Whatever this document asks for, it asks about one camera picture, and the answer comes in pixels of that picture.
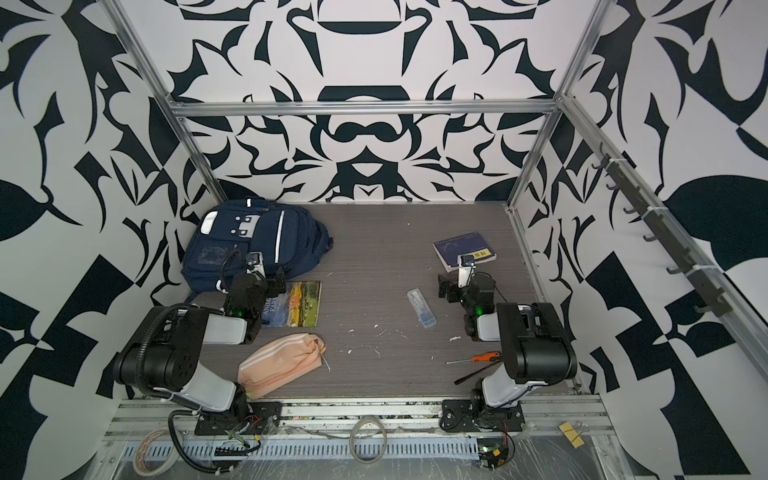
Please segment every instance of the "hook rack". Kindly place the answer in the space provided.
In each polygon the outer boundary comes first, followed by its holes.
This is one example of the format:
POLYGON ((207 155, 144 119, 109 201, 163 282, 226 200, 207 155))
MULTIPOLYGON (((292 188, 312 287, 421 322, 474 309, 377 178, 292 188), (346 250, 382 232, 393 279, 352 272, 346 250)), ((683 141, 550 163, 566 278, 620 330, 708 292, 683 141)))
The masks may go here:
POLYGON ((615 185, 608 185, 610 190, 621 190, 621 193, 629 200, 632 208, 624 208, 626 214, 642 213, 641 219, 646 223, 652 235, 643 235, 643 240, 654 242, 656 240, 669 253, 675 262, 675 267, 667 267, 667 273, 677 275, 685 273, 696 291, 707 303, 715 315, 722 316, 733 310, 730 303, 723 298, 723 288, 717 285, 717 266, 710 264, 706 257, 702 257, 694 251, 693 240, 687 237, 685 230, 669 209, 658 200, 650 191, 650 188, 637 176, 634 168, 625 159, 611 159, 606 168, 608 176, 615 185))

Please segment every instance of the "reflective strip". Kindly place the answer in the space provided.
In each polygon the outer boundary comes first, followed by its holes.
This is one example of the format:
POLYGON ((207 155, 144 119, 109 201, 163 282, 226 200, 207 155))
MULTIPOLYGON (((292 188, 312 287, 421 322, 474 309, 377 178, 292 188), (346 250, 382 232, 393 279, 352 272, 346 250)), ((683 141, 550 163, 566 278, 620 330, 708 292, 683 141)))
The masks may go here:
POLYGON ((200 225, 200 233, 203 235, 208 235, 210 233, 210 229, 214 226, 214 220, 216 220, 216 215, 218 215, 219 212, 209 212, 208 215, 205 216, 203 219, 203 224, 200 225))
POLYGON ((280 259, 280 235, 283 234, 283 217, 285 214, 285 210, 280 212, 280 222, 277 224, 277 239, 275 240, 275 263, 278 263, 278 260, 280 259))

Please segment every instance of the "gray wood-grain tabletop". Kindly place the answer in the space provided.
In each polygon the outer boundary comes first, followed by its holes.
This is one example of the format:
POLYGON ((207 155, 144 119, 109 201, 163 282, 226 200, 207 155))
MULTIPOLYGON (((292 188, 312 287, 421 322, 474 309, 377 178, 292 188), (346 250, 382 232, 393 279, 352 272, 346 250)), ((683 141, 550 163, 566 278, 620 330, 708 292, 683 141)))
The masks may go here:
MULTIPOLYGON (((264 344, 291 333, 315 333, 326 344, 321 368, 272 392, 273 398, 464 395, 476 380, 453 381, 487 364, 446 365, 499 350, 464 333, 463 309, 437 296, 445 269, 432 242, 480 232, 496 260, 490 273, 510 302, 536 301, 518 241, 501 204, 310 205, 328 226, 334 248, 298 280, 321 280, 316 328, 262 328, 247 346, 205 346, 200 361, 236 381, 237 367, 264 344), (437 325, 425 329, 406 292, 419 288, 437 325)), ((496 294, 495 300, 502 299, 496 294)), ((488 369, 493 372, 496 367, 488 369)))

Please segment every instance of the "yellow clip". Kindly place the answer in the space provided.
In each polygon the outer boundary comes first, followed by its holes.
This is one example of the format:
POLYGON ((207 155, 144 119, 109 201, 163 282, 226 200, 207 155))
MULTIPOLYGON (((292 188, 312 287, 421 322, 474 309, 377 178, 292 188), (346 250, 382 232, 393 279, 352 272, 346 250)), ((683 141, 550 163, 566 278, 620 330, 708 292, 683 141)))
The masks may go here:
POLYGON ((560 425, 560 430, 565 434, 575 449, 584 444, 584 440, 581 439, 569 422, 560 425))

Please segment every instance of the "vent grille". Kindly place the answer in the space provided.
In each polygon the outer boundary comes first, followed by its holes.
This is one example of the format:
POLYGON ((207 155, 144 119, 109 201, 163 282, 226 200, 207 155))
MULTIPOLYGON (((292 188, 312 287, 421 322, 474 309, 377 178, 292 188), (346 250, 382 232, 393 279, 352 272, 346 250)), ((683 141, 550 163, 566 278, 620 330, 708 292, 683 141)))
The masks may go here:
MULTIPOLYGON (((198 460, 212 459, 214 449, 222 441, 189 440, 184 443, 184 451, 198 460)), ((233 448, 233 443, 225 444, 233 448)), ((123 451, 123 460, 132 460, 139 442, 127 442, 123 451)), ((144 456, 147 461, 165 460, 174 446, 170 440, 157 440, 152 443, 144 456)), ((362 458, 376 457, 382 448, 381 439, 363 439, 355 443, 355 450, 362 458)), ((244 457, 221 457, 230 460, 244 457)), ((343 460, 352 458, 349 443, 345 439, 288 439, 266 440, 261 449, 247 457, 249 460, 343 460)), ((389 439, 383 458, 460 458, 476 460, 478 444, 476 439, 389 439)))

